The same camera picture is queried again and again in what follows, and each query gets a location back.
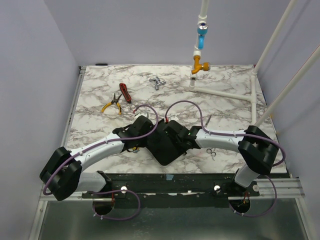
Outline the black zip tool case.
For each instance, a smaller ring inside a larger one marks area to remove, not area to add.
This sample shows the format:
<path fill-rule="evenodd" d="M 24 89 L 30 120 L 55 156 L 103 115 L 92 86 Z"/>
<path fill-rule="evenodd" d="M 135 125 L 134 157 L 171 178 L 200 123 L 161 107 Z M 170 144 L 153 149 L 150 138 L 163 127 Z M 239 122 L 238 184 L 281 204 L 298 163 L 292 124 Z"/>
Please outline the black zip tool case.
<path fill-rule="evenodd" d="M 187 150 L 176 148 L 164 130 L 156 130 L 149 135 L 146 148 L 162 166 L 167 166 L 187 153 Z"/>

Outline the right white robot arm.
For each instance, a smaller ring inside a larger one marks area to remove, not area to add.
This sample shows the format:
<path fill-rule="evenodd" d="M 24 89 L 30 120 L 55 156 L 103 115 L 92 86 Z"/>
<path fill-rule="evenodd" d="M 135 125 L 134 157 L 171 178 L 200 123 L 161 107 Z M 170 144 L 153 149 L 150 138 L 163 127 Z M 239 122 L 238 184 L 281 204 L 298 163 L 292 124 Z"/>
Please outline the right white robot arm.
<path fill-rule="evenodd" d="M 245 165 L 237 170 L 230 183 L 230 191 L 241 196 L 260 175 L 269 175 L 280 146 L 258 127 L 250 125 L 246 130 L 217 131 L 202 126 L 188 129 L 175 120 L 159 123 L 159 132 L 170 142 L 169 149 L 178 156 L 190 149 L 222 149 L 239 153 Z"/>

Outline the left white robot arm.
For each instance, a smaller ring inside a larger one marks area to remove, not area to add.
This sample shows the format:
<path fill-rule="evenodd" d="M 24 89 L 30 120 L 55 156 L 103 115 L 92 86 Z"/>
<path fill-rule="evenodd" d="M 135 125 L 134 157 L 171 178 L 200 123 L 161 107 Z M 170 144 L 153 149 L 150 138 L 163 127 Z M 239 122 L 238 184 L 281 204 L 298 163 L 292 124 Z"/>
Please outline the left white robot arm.
<path fill-rule="evenodd" d="M 132 124 L 116 128 L 107 137 L 87 146 L 72 150 L 57 148 L 39 175 L 44 183 L 43 194 L 53 195 L 58 201 L 85 191 L 107 197 L 111 191 L 107 175 L 97 171 L 82 176 L 83 171 L 107 157 L 141 147 L 155 130 L 152 121 L 140 115 Z"/>

